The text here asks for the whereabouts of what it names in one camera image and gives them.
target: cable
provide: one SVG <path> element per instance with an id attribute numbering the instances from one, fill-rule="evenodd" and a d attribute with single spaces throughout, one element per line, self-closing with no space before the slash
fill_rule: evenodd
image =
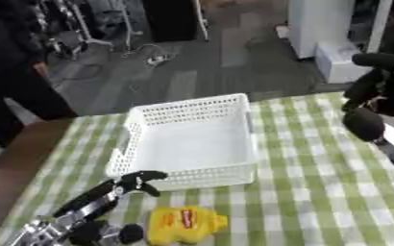
<path id="1" fill-rule="evenodd" d="M 132 54 L 135 54 L 135 53 L 139 52 L 140 50 L 142 50 L 142 49 L 145 48 L 145 47 L 155 47 L 155 48 L 158 48 L 158 49 L 161 51 L 162 54 L 169 54 L 165 49 L 163 49 L 162 47 L 158 46 L 157 44 L 154 44 L 154 43 L 146 43 L 146 44 L 140 45 L 138 48 L 136 48 L 136 49 L 133 50 L 133 51 L 125 51 L 125 52 L 122 54 L 122 58 L 128 58 L 128 57 L 130 57 Z"/>

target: metal stand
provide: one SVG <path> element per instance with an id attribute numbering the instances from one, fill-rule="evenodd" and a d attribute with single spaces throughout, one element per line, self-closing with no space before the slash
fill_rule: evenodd
<path id="1" fill-rule="evenodd" d="M 125 45 L 127 46 L 127 50 L 130 51 L 132 50 L 132 44 L 131 44 L 132 36 L 141 36 L 143 35 L 143 32 L 134 30 L 132 23 L 130 21 L 130 17 L 128 16 L 127 6 L 125 5 L 124 0 L 119 0 L 119 8 L 120 11 L 122 12 L 122 16 L 124 17 L 125 26 L 127 27 L 127 37 L 125 40 Z"/>
<path id="2" fill-rule="evenodd" d="M 203 37 L 205 41 L 209 41 L 208 33 L 208 21 L 202 15 L 202 6 L 200 5 L 200 0 L 194 0 L 195 11 L 197 13 L 197 18 L 199 21 L 200 28 L 203 32 Z"/>
<path id="3" fill-rule="evenodd" d="M 89 28 L 87 27 L 84 16 L 81 13 L 81 10 L 79 9 L 79 6 L 76 4 L 72 4 L 72 9 L 73 12 L 76 14 L 76 17 L 79 21 L 79 25 L 82 28 L 83 33 L 79 34 L 80 35 L 80 40 L 81 44 L 73 50 L 73 59 L 77 59 L 77 55 L 83 50 L 85 45 L 89 45 L 90 43 L 98 43 L 100 45 L 107 45 L 110 47 L 110 50 L 113 51 L 114 45 L 112 42 L 109 41 L 104 41 L 100 39 L 93 38 L 91 33 L 89 32 Z"/>

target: floor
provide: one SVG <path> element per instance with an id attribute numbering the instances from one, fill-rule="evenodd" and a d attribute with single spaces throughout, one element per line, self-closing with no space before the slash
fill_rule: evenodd
<path id="1" fill-rule="evenodd" d="M 124 58 L 117 48 L 91 46 L 77 61 L 50 62 L 51 81 L 79 115 L 128 111 L 132 106 L 244 92 L 250 100 L 342 89 L 324 84 L 312 61 L 297 61 L 274 31 L 284 23 L 286 0 L 230 0 L 207 8 L 210 42 L 159 43 L 175 58 L 160 66 L 146 59 L 153 46 Z M 150 43 L 147 35 L 134 47 Z M 12 103 L 26 123 L 37 120 Z"/>

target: metal robot arm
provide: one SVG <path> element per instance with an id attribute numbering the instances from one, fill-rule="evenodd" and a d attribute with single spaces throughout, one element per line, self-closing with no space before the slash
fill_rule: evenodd
<path id="1" fill-rule="evenodd" d="M 107 180 L 66 203 L 54 212 L 52 217 L 38 217 L 26 224 L 9 245 L 61 246 L 70 236 L 85 237 L 76 235 L 76 233 L 88 232 L 88 230 L 94 230 L 95 233 L 88 234 L 87 237 L 96 241 L 101 240 L 104 238 L 103 232 L 111 233 L 112 229 L 104 227 L 105 229 L 102 230 L 103 227 L 100 223 L 95 222 L 95 219 L 114 209 L 118 200 L 131 191 L 144 191 L 153 196 L 160 196 L 160 193 L 147 182 L 162 180 L 166 177 L 165 173 L 158 171 L 140 171 L 124 175 L 118 181 Z M 118 231 L 122 237 L 124 237 L 124 233 Z"/>

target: white box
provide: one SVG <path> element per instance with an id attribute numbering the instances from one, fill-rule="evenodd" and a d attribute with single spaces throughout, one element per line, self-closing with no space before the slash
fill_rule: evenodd
<path id="1" fill-rule="evenodd" d="M 329 84 L 356 81 L 370 71 L 369 67 L 357 66 L 352 57 L 360 51 L 350 41 L 319 42 L 316 51 L 316 64 Z"/>

